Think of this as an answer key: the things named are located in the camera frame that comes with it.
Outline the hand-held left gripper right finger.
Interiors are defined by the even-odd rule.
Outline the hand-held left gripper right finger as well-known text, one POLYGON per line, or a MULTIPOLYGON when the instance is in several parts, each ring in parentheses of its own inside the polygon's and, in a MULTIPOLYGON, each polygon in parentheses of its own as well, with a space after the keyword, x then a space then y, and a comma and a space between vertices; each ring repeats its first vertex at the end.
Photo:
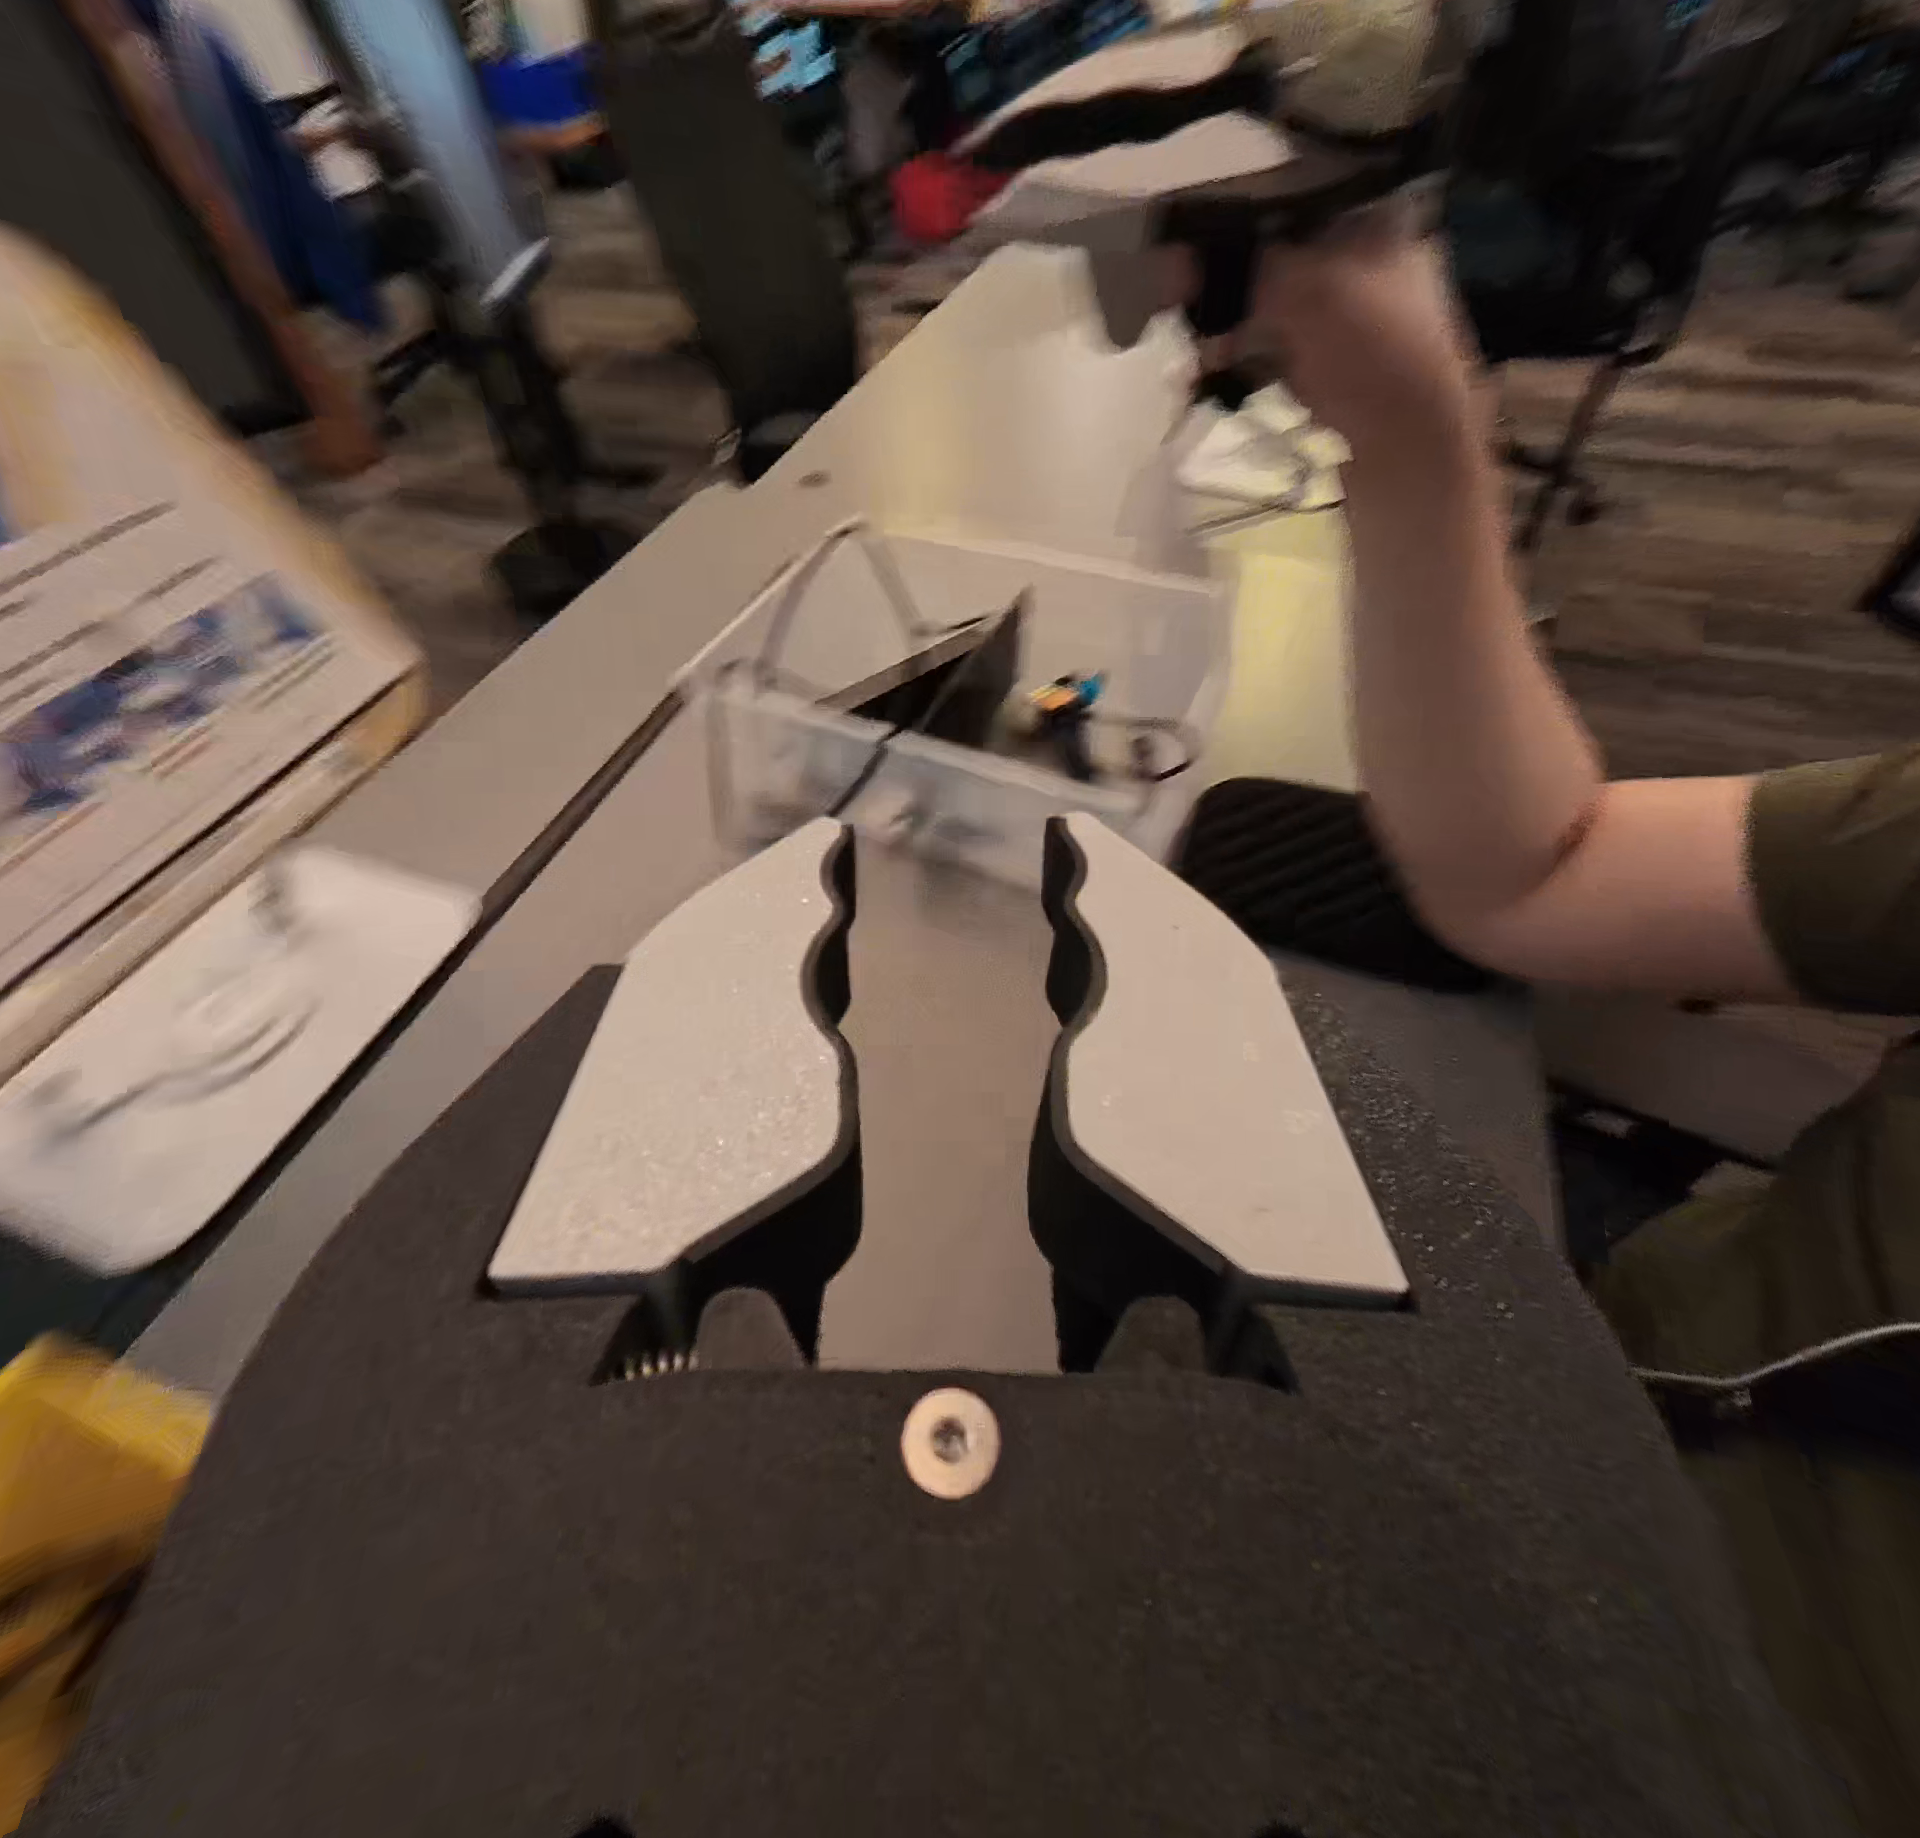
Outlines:
POLYGON ((1056 1017, 1030 1230, 1065 1362, 1171 1298, 1209 1362, 1251 1362, 1270 1307, 1407 1313, 1410 1280, 1274 963, 1091 814, 1045 826, 1056 1017))

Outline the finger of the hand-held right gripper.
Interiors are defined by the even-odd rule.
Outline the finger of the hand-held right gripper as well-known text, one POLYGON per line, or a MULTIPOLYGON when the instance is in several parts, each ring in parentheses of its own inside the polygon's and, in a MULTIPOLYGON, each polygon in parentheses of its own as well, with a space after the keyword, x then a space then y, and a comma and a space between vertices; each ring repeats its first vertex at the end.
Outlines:
POLYGON ((1275 72, 1241 24, 1137 33, 1045 77, 976 124, 959 155, 979 170, 1031 170, 1119 145, 1151 145, 1227 115, 1270 118, 1275 72))
POLYGON ((1228 112, 1135 143, 1040 160, 985 206, 985 218, 1086 218, 1167 196, 1259 180, 1291 166, 1299 145, 1274 122, 1228 112))

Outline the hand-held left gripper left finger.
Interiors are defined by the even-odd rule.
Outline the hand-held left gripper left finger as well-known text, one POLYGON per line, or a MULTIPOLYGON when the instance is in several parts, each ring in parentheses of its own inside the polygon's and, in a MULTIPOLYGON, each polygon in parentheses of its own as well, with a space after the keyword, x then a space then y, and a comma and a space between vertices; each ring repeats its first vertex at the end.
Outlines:
POLYGON ((495 1242, 495 1297, 630 1298, 667 1359, 752 1291, 822 1359, 861 1232, 854 924, 856 838, 822 819, 639 939, 495 1242))

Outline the clear plastic bin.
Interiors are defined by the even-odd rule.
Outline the clear plastic bin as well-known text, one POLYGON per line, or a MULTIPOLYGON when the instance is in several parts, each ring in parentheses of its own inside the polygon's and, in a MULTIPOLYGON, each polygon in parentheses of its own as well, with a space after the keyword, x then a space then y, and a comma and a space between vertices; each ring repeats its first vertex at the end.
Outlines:
POLYGON ((794 554, 691 665, 718 836, 760 848, 822 817, 931 865, 1035 890, 1048 819, 1169 843, 1228 665, 1231 595, 1045 549, 847 519, 794 554), (819 698, 1031 590, 994 744, 948 745, 819 698))

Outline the red storage bin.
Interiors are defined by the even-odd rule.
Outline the red storage bin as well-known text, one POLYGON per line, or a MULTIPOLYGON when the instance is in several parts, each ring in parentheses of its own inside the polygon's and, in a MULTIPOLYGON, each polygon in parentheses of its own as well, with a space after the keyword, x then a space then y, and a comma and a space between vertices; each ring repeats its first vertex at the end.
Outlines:
POLYGON ((919 153, 887 180, 896 234, 916 250, 959 243, 1007 185, 1010 173, 982 170, 948 150, 919 153))

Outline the black quilted wrist rest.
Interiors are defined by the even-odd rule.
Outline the black quilted wrist rest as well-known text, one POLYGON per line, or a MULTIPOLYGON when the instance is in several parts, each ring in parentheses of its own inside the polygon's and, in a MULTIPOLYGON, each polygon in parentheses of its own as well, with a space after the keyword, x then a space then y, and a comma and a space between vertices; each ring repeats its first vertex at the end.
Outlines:
POLYGON ((1498 974, 1435 939, 1359 794, 1236 775, 1195 803, 1171 868, 1260 948, 1439 994, 1498 974))

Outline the black office chair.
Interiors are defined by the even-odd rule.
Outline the black office chair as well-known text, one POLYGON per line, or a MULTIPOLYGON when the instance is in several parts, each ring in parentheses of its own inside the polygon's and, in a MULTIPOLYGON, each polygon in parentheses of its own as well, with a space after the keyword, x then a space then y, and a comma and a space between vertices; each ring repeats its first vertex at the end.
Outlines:
POLYGON ((1487 366, 1590 366, 1552 453, 1506 446, 1540 482, 1522 554, 1558 509, 1599 515, 1589 437, 1678 339, 1734 187, 1864 2, 1704 0, 1675 24, 1676 0, 1506 0, 1461 99, 1443 234, 1487 366))

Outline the white stand base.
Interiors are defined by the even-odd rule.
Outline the white stand base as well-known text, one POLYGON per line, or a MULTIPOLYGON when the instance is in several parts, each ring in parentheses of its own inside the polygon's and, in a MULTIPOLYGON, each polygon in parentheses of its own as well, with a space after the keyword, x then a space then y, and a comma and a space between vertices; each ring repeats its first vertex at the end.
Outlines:
POLYGON ((272 860, 4 1084, 4 1236, 90 1275, 181 1248, 480 911, 478 892, 325 846, 272 860))

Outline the yellow plastic bin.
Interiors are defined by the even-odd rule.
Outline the yellow plastic bin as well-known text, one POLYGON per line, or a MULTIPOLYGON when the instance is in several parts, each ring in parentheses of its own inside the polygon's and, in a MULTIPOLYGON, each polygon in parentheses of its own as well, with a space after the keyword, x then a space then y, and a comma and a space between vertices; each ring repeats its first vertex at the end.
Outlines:
POLYGON ((212 1425, 58 1333, 2 1368, 2 1829, 58 1767, 212 1425))

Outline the blue jacket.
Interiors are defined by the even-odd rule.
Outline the blue jacket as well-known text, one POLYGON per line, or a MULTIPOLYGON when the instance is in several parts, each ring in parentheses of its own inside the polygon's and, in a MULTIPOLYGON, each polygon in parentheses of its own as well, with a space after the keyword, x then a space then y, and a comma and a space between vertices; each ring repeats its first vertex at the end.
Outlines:
POLYGON ((327 192, 253 67, 202 0, 123 0, 179 106, 303 309, 377 335, 386 309, 362 223, 327 192))

